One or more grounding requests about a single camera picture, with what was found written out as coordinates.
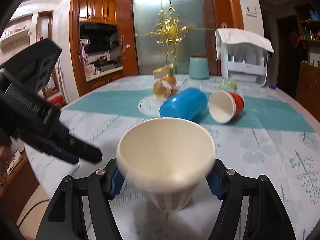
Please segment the white storage organizer box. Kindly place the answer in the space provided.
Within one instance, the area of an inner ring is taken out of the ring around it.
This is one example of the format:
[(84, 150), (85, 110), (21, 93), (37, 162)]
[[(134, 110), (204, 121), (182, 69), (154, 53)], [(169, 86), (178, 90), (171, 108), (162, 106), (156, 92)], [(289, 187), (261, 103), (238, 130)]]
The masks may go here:
[(263, 87), (267, 80), (268, 51), (250, 43), (221, 44), (221, 74), (241, 85)]

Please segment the green paper cup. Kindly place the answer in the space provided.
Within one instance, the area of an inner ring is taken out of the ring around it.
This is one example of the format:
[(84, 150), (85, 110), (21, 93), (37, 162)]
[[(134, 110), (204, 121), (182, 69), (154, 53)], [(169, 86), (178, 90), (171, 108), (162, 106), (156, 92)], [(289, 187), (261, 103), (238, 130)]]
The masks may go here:
[(219, 89), (227, 91), (229, 93), (236, 93), (237, 84), (233, 79), (226, 77), (221, 80), (220, 85), (219, 85)]

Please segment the checkered paper cup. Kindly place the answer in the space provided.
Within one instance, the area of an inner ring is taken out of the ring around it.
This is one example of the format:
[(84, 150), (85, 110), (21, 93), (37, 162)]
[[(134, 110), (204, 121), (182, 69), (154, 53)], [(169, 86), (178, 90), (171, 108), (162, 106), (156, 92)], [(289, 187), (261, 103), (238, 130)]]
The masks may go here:
[(144, 121), (128, 130), (117, 147), (121, 174), (160, 210), (184, 208), (213, 169), (216, 144), (199, 124), (179, 118)]

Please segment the teal canister with brown lid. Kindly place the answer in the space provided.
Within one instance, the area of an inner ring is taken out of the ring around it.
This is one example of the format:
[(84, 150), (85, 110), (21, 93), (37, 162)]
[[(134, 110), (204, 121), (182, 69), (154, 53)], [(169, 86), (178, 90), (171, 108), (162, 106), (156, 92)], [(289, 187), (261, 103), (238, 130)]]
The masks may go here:
[(192, 56), (189, 61), (189, 76), (192, 79), (209, 79), (208, 60), (204, 56)]

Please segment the white cloth cover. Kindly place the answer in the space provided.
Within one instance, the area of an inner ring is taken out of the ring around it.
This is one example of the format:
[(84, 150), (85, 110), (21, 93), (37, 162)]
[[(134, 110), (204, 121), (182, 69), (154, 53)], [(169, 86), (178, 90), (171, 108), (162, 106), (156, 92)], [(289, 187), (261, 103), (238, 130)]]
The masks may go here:
[(263, 48), (266, 51), (274, 53), (270, 40), (243, 29), (236, 28), (219, 28), (215, 31), (217, 60), (221, 60), (222, 46), (235, 45), (241, 43), (249, 43), (257, 47)]

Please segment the gold ornament glass door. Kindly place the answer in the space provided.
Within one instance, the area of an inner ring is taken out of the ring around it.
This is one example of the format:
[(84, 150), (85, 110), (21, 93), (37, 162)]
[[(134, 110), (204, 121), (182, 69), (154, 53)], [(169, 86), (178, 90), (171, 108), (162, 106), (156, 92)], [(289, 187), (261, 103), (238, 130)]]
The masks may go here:
[(172, 64), (188, 74), (193, 55), (206, 53), (202, 0), (132, 0), (138, 71)]

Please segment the orange paper cup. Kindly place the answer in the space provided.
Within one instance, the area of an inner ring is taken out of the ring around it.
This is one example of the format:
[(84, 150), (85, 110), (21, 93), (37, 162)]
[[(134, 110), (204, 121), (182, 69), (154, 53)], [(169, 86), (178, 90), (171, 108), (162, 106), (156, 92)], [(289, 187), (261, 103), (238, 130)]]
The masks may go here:
[(177, 85), (176, 78), (167, 74), (157, 80), (152, 87), (153, 94), (159, 99), (167, 99)]

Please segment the wooden side cabinet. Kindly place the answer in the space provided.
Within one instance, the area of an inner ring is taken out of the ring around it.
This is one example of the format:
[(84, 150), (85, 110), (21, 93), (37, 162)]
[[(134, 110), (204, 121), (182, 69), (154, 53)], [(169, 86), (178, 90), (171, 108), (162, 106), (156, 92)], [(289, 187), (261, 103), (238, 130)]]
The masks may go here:
[(300, 63), (298, 87), (295, 100), (299, 102), (317, 121), (320, 115), (320, 73), (319, 68)]

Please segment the yellow tissue box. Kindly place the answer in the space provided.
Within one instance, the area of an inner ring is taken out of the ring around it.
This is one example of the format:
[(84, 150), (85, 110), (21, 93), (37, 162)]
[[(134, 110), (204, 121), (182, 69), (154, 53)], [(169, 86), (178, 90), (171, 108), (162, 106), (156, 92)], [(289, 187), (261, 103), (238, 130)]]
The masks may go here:
[(155, 69), (152, 74), (154, 79), (161, 79), (167, 75), (173, 75), (173, 64), (167, 64), (163, 67)]

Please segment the red lidded container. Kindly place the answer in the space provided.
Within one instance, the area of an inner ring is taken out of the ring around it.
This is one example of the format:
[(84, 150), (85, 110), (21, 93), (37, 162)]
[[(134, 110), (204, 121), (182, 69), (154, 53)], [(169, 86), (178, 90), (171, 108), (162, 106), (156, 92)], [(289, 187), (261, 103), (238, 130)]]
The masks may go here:
[(50, 100), (50, 104), (56, 106), (57, 108), (61, 109), (66, 105), (65, 99), (63, 95), (56, 96)]

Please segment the blue plastic cup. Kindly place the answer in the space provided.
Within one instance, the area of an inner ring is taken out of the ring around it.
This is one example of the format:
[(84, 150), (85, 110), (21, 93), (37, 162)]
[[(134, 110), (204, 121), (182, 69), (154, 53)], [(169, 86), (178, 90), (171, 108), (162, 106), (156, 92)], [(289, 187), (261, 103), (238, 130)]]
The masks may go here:
[(197, 88), (187, 88), (166, 100), (159, 109), (161, 118), (180, 118), (192, 121), (208, 105), (204, 92)]

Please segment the red paper cup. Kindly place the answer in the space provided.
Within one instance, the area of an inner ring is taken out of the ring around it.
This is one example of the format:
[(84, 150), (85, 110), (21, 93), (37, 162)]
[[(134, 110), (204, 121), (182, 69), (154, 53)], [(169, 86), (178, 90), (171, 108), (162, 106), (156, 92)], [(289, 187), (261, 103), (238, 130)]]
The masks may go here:
[(244, 98), (237, 93), (224, 90), (213, 92), (208, 100), (208, 109), (214, 121), (220, 124), (230, 122), (235, 116), (242, 113), (245, 107)]

